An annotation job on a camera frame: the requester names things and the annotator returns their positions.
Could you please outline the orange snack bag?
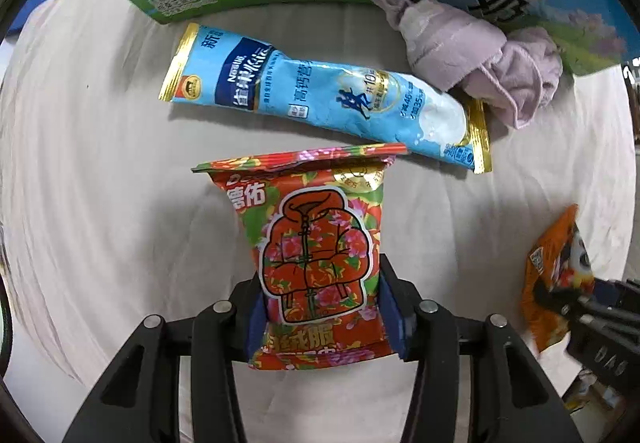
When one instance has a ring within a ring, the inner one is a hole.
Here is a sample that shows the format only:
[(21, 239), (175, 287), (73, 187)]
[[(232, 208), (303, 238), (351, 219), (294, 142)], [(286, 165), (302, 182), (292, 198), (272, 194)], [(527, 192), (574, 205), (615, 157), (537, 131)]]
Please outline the orange snack bag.
[(571, 204), (529, 250), (525, 261), (521, 310), (538, 353), (560, 342), (568, 332), (568, 322), (560, 313), (535, 299), (535, 286), (547, 293), (577, 291), (593, 293), (596, 278), (576, 218), (578, 205)]

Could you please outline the red floral snack bag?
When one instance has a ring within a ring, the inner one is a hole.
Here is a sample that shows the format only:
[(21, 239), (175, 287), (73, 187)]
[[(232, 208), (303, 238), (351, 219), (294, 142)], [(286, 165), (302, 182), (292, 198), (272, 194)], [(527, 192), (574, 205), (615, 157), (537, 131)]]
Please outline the red floral snack bag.
[(227, 195), (253, 252), (250, 367), (307, 371), (392, 354), (378, 308), (384, 176), (406, 151), (378, 143), (194, 167)]

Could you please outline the lilac cloth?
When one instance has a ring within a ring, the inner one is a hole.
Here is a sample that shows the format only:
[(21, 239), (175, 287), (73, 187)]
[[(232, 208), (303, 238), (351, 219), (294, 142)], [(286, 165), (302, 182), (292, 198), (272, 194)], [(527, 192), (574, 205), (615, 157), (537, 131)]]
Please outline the lilac cloth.
[(404, 38), (414, 76), (439, 91), (454, 87), (522, 129), (551, 102), (563, 73), (559, 48), (542, 27), (505, 34), (436, 0), (371, 0)]

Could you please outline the blue Nestle milk powder bag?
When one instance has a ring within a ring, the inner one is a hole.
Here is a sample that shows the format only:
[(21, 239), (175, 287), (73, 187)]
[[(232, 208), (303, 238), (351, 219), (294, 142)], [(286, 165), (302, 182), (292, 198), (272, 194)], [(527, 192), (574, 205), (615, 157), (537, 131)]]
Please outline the blue Nestle milk powder bag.
[(492, 168), (482, 102), (452, 96), (416, 76), (291, 59), (271, 44), (186, 26), (160, 100), (288, 118), (487, 174)]

